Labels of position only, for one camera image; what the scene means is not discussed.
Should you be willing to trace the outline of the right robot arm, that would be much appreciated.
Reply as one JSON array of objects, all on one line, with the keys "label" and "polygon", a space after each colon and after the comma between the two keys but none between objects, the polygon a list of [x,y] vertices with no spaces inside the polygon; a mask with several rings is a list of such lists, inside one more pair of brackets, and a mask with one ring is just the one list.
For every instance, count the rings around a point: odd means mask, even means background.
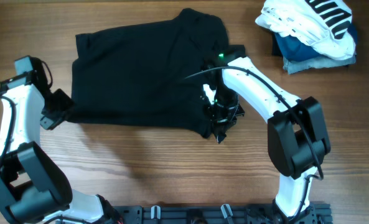
[{"label": "right robot arm", "polygon": [[204,58],[202,71],[211,82],[203,91],[217,142],[244,115],[240,98],[267,124],[268,155],[279,172],[278,192],[271,205],[246,208],[246,221],[332,223],[330,205],[309,200],[312,181],[324,178],[321,165],[330,152],[320,103],[280,88],[255,67],[242,45]]}]

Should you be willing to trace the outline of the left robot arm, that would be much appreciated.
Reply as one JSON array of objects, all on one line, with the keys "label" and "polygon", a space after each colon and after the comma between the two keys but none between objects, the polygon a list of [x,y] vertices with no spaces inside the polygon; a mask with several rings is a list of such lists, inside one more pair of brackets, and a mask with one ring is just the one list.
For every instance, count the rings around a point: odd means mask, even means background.
[{"label": "left robot arm", "polygon": [[8,223],[123,223],[102,196],[73,190],[40,146],[40,129],[53,130],[74,102],[51,91],[48,65],[27,55],[14,62],[17,75],[0,81],[0,213]]}]

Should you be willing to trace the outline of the black t-shirt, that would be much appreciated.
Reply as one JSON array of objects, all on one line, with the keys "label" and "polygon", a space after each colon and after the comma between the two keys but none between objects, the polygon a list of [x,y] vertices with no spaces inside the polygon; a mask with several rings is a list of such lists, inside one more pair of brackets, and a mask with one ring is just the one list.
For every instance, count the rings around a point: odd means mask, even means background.
[{"label": "black t-shirt", "polygon": [[72,123],[189,129],[207,138],[206,57],[228,47],[223,21],[187,8],[168,21],[76,36]]}]

